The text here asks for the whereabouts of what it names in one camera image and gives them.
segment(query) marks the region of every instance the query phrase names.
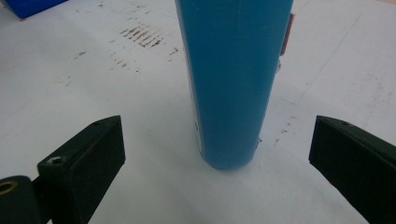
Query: screw hole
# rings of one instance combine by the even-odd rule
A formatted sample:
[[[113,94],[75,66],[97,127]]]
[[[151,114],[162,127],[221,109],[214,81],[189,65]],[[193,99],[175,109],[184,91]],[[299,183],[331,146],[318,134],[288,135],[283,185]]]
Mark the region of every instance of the screw hole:
[[[346,126],[352,126],[352,124],[350,124],[350,123],[348,123],[348,122],[346,122],[346,121],[343,121],[341,124],[342,124],[342,125],[346,125]]]
[[[51,163],[51,164],[60,164],[62,163],[64,160],[61,157],[52,157],[50,158],[47,163]]]
[[[14,190],[18,186],[18,182],[16,181],[6,181],[0,183],[0,195],[9,193]]]

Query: white surface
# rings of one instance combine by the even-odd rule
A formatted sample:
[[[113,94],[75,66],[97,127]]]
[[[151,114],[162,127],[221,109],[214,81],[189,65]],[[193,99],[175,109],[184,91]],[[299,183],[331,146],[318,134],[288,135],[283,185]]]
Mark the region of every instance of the white surface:
[[[0,178],[36,178],[41,159],[120,114],[127,161],[92,224],[367,223],[307,158],[316,115],[396,145],[396,6],[293,12],[255,158],[219,171],[195,142],[174,1],[71,0],[26,21],[0,8]]]

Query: blue tube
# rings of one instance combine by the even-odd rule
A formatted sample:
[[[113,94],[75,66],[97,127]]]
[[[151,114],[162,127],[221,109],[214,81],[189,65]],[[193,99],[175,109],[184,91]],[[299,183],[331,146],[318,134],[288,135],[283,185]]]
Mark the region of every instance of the blue tube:
[[[292,0],[176,0],[200,150],[215,168],[251,161]]]

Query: blue cylinder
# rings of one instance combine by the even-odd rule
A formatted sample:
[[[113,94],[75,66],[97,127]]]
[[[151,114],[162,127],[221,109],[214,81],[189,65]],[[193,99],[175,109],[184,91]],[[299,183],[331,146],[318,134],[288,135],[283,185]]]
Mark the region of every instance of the blue cylinder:
[[[200,150],[215,168],[253,158],[292,0],[176,0]]]

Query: white table surface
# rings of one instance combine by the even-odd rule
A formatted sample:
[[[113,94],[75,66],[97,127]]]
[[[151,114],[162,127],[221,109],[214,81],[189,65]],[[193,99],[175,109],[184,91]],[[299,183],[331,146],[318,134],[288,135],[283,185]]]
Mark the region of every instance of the white table surface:
[[[74,134],[121,115],[126,163],[92,224],[367,223],[308,153],[316,115],[396,145],[396,5],[292,11],[262,142],[250,164],[220,171],[195,141],[174,1],[71,0],[26,21],[0,6],[0,178],[36,178]],[[127,35],[138,26],[144,36]]]

